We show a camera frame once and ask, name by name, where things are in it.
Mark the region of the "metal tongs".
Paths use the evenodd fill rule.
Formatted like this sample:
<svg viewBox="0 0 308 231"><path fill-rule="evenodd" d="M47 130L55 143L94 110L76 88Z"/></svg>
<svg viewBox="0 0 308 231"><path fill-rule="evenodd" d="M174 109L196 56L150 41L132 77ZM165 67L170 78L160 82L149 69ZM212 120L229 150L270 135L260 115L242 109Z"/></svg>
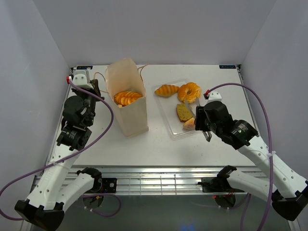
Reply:
<svg viewBox="0 0 308 231"><path fill-rule="evenodd" d="M190 111L190 113L192 114L193 118L196 118L196 107L200 105L199 98L196 98L196 103L197 103L196 106L191 106L187 99L184 100L184 103L185 103L185 106ZM203 131L202 133L203 133L206 141L210 142L211 138L212 138L211 132L210 131Z"/></svg>

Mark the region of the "pink sugared bun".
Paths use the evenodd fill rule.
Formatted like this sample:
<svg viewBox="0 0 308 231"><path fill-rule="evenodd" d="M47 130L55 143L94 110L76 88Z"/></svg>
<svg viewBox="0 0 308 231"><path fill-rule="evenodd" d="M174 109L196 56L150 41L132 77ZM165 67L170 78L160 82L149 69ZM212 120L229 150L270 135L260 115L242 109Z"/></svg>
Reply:
<svg viewBox="0 0 308 231"><path fill-rule="evenodd" d="M185 130L195 130L195 119L192 117L183 124Z"/></svg>

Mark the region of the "ridged orange roll bread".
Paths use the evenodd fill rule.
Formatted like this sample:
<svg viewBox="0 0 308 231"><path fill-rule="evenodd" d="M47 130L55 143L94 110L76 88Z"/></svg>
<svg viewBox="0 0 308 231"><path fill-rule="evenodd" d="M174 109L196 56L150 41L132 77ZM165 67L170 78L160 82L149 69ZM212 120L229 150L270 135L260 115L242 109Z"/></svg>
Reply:
<svg viewBox="0 0 308 231"><path fill-rule="evenodd" d="M137 99L141 98L142 95L133 91L123 91L119 92L114 96L114 102L118 107L124 107L130 105Z"/></svg>

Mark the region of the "white paper bag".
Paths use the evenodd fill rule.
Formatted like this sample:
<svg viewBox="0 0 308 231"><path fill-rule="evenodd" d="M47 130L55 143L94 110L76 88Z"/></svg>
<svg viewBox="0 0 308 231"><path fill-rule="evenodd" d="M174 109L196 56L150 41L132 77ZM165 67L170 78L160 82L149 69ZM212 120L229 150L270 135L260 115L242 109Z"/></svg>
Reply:
<svg viewBox="0 0 308 231"><path fill-rule="evenodd" d="M96 71L105 83L105 93L111 99L111 108L123 134L130 138L147 132L148 117L146 89L137 65L124 58L107 66L105 73Z"/></svg>

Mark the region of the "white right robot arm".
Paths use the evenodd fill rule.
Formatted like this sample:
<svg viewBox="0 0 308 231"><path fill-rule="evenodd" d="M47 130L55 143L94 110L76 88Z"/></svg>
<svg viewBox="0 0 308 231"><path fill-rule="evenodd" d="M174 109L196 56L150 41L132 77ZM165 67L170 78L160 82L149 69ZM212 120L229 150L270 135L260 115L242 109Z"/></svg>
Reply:
<svg viewBox="0 0 308 231"><path fill-rule="evenodd" d="M242 173L227 165L204 186L214 191L238 189L264 201L271 199L273 209L284 219L294 221L308 204L308 181L297 174L276 154L271 154L257 130L245 120L234 120L225 104L212 101L196 107L195 129L213 132L224 143L251 160L267 177L273 174L273 188L268 182Z"/></svg>

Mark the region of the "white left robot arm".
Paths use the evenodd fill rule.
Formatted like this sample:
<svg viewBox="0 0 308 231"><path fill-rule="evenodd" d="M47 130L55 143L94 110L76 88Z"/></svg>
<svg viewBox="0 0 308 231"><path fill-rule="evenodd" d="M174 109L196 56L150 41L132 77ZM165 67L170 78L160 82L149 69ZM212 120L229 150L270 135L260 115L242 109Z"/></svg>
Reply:
<svg viewBox="0 0 308 231"><path fill-rule="evenodd" d="M77 178L61 188L71 166L78 156L69 155L82 150L91 136L90 126L95 117L97 99L94 90L73 90L74 95L64 102L63 122L51 167L44 173L35 189L25 200L17 201L15 210L26 221L46 230L55 231L64 219L65 211L86 192L98 192L102 174L94 168L77 172Z"/></svg>

